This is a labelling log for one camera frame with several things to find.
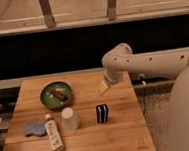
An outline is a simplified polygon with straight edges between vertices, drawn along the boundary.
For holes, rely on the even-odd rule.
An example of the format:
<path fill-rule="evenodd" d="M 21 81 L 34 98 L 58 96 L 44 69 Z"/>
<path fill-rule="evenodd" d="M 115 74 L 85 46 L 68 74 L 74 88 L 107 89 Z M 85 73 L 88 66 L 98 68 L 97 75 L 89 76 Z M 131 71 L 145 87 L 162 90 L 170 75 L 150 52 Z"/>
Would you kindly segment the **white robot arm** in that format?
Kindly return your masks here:
<path fill-rule="evenodd" d="M 120 43 L 101 60 L 100 94 L 120 83 L 124 72 L 174 80 L 168 106 L 168 150 L 189 151 L 189 47 L 135 54 L 129 44 Z"/>

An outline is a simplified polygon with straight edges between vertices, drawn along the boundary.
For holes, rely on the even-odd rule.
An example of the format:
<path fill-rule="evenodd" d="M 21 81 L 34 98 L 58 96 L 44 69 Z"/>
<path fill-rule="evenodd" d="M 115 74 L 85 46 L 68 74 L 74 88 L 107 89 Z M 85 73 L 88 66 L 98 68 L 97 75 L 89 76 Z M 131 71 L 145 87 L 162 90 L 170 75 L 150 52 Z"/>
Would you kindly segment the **white robot wrist gripper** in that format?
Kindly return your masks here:
<path fill-rule="evenodd" d="M 123 72 L 115 72 L 114 70 L 106 70 L 104 72 L 104 80 L 101 81 L 99 87 L 99 93 L 103 94 L 107 92 L 109 86 L 119 84 L 123 81 Z"/>

